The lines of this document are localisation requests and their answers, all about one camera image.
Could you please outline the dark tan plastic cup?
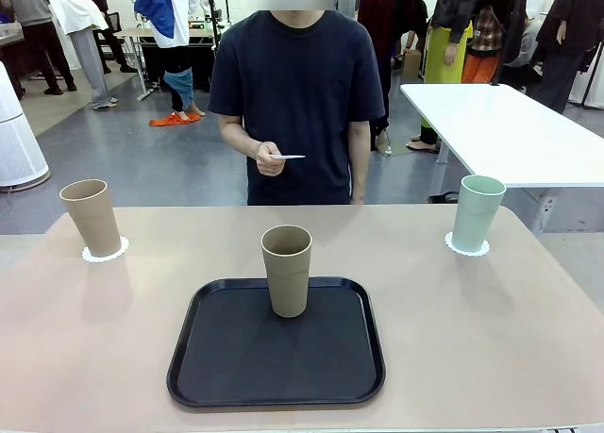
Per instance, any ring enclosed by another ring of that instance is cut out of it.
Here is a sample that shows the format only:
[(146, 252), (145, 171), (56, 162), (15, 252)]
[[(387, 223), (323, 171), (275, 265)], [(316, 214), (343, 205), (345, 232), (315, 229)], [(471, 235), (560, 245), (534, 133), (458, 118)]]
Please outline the dark tan plastic cup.
[(307, 306), (312, 237), (303, 227), (278, 225), (260, 239), (273, 312), (295, 318)]

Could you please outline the mint green plastic cup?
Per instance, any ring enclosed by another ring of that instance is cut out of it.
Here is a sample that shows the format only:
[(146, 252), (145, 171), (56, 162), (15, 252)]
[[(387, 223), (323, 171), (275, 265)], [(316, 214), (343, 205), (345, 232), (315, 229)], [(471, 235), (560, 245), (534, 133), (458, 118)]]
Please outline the mint green plastic cup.
[(484, 175), (467, 175), (461, 180), (451, 243), (466, 253), (481, 248), (506, 193), (500, 181)]

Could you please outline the white table top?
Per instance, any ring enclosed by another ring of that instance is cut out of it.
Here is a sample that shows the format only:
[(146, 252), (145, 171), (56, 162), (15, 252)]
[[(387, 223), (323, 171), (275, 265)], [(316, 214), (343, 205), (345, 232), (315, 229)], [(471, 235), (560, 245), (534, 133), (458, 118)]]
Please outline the white table top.
[(471, 174), (509, 188), (604, 188), (604, 139), (507, 85), (400, 90)]

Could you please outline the light tan plastic cup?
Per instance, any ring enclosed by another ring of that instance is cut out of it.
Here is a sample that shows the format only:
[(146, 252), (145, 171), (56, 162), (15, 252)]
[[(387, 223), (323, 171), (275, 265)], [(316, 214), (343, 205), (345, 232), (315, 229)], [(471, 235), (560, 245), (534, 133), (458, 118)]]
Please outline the light tan plastic cup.
[(107, 258), (122, 248), (108, 183), (86, 179), (64, 187), (59, 193), (90, 255)]

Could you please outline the person's left forearm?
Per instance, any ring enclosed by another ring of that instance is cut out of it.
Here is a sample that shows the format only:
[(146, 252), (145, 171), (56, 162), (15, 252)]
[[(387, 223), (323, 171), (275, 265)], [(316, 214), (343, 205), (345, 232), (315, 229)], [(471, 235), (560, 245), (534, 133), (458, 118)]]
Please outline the person's left forearm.
[(351, 122), (348, 125), (348, 154), (351, 193), (355, 189), (366, 190), (371, 154), (371, 131), (368, 122)]

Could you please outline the white table leg black foot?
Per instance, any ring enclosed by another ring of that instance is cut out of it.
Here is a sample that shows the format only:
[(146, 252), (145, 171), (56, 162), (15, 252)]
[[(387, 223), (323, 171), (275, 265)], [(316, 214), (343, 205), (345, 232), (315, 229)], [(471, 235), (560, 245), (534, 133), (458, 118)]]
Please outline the white table leg black foot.
[(435, 169), (431, 180), (429, 196), (427, 202), (429, 204), (457, 204), (459, 200), (458, 191), (443, 191), (445, 180), (445, 171), (448, 163), (449, 149), (442, 143), (438, 157), (436, 159)]

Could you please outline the black tripod stand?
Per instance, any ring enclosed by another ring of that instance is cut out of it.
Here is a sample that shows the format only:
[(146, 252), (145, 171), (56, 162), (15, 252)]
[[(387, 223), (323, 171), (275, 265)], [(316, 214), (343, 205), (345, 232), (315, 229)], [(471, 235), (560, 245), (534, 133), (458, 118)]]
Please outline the black tripod stand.
[(223, 30), (231, 26), (229, 0), (201, 0), (200, 5), (212, 36), (212, 51), (216, 52)]

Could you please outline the person's right hand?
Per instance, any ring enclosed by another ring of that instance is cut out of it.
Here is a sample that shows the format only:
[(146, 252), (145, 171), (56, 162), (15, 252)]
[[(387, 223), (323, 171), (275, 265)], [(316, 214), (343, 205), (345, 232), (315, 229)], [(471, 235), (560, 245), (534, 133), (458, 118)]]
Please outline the person's right hand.
[(271, 177), (280, 175), (286, 163), (273, 142), (261, 142), (258, 145), (255, 161), (259, 173)]

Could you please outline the orange cloth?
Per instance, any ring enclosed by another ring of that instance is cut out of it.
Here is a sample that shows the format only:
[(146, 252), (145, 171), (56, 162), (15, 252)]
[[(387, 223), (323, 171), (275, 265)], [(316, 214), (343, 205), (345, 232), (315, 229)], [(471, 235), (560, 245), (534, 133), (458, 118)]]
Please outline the orange cloth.
[(202, 117), (198, 114), (188, 114), (186, 119), (183, 119), (179, 114), (172, 113), (164, 119), (150, 120), (148, 124), (153, 127), (166, 127), (177, 125), (190, 125), (199, 122)]

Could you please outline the person in navy t-shirt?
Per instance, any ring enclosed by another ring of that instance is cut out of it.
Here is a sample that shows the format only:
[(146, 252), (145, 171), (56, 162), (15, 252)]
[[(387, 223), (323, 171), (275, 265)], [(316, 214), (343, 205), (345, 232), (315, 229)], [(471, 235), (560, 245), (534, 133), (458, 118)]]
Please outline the person in navy t-shirt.
[(209, 108), (241, 116), (248, 135), (273, 142), (286, 160), (261, 175), (246, 156), (251, 206), (348, 205), (348, 125), (384, 110), (366, 28), (336, 0), (252, 0), (255, 11), (218, 45)]

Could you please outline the white table leg with socket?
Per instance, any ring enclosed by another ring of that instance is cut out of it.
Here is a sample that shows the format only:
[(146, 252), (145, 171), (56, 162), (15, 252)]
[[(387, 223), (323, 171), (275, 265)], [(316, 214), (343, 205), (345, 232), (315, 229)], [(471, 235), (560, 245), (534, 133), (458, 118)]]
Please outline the white table leg with socket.
[(538, 193), (530, 192), (538, 206), (530, 224), (530, 230), (535, 236), (539, 236), (544, 232), (553, 208), (557, 204), (560, 190), (560, 188), (547, 188)]

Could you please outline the black plastic serving tray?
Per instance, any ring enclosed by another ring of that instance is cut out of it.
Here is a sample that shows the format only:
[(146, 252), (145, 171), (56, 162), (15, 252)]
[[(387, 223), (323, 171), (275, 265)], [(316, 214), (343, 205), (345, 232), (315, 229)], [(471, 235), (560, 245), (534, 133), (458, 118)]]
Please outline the black plastic serving tray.
[(187, 408), (361, 404), (386, 377), (370, 297), (344, 277), (310, 279), (305, 311), (276, 315), (264, 278), (214, 280), (193, 296), (166, 376)]

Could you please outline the mannequin with orange trousers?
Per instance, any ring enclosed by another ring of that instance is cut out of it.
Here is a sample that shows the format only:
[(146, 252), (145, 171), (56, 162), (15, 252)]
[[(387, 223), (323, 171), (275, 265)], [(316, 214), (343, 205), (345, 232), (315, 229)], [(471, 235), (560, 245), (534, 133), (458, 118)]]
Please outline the mannequin with orange trousers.
[(482, 8), (475, 21), (474, 34), (467, 48), (461, 82), (488, 84), (491, 82), (503, 47), (503, 27), (491, 5)]

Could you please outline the person's right forearm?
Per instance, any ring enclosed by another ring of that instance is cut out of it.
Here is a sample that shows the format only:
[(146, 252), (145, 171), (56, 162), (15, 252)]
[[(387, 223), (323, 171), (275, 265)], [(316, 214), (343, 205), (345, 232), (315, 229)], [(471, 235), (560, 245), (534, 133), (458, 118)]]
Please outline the person's right forearm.
[(269, 155), (263, 142), (252, 139), (243, 127), (241, 116), (218, 116), (219, 130), (223, 140), (240, 154), (257, 159)]

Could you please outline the seated person in background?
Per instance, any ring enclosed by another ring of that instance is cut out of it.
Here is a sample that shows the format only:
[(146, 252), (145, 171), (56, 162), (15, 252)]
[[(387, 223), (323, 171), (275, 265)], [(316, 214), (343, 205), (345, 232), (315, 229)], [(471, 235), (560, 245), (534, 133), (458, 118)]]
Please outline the seated person in background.
[(504, 84), (511, 85), (512, 80), (515, 76), (519, 76), (526, 69), (531, 69), (530, 62), (537, 48), (537, 35), (542, 26), (543, 21), (537, 18), (529, 18), (525, 16), (524, 31), (518, 52), (511, 62), (505, 63), (500, 81)]

